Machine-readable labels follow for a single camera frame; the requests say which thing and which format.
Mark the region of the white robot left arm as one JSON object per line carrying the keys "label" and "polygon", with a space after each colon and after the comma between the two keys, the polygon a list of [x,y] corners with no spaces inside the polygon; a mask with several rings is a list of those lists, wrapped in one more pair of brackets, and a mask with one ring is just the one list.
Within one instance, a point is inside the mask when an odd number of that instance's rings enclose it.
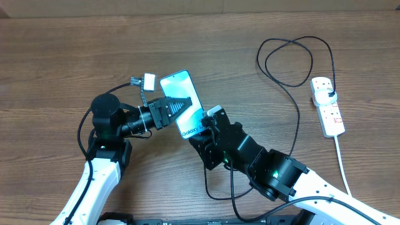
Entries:
{"label": "white robot left arm", "polygon": [[120,182],[132,153],[132,138],[145,139],[152,129],[172,124],[192,104],[190,97],[162,97],[141,107],[121,103],[111,94],[97,96],[89,112],[94,129],[84,151],[81,179],[54,224],[134,224],[133,216],[103,212],[112,190]]}

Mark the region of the blue smartphone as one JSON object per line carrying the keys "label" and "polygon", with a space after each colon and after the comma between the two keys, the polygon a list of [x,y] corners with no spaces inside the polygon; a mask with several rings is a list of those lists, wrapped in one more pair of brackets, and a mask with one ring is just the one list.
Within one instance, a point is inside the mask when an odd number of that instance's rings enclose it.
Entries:
{"label": "blue smartphone", "polygon": [[191,76],[182,70],[160,80],[161,89],[169,100],[172,119],[183,139],[189,139],[202,131],[203,106],[199,100]]}

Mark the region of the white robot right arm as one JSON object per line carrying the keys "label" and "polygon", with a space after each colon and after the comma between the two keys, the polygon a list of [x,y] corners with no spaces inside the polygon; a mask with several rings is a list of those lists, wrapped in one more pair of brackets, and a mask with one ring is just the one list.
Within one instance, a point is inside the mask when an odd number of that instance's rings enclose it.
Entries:
{"label": "white robot right arm", "polygon": [[265,198],[284,202],[263,218],[294,205],[307,213],[310,223],[399,224],[398,218],[345,194],[292,156],[260,146],[242,124],[230,123],[220,106],[207,112],[200,109],[192,118],[197,134],[189,142],[206,169],[224,164],[232,173],[246,175],[250,186]]}

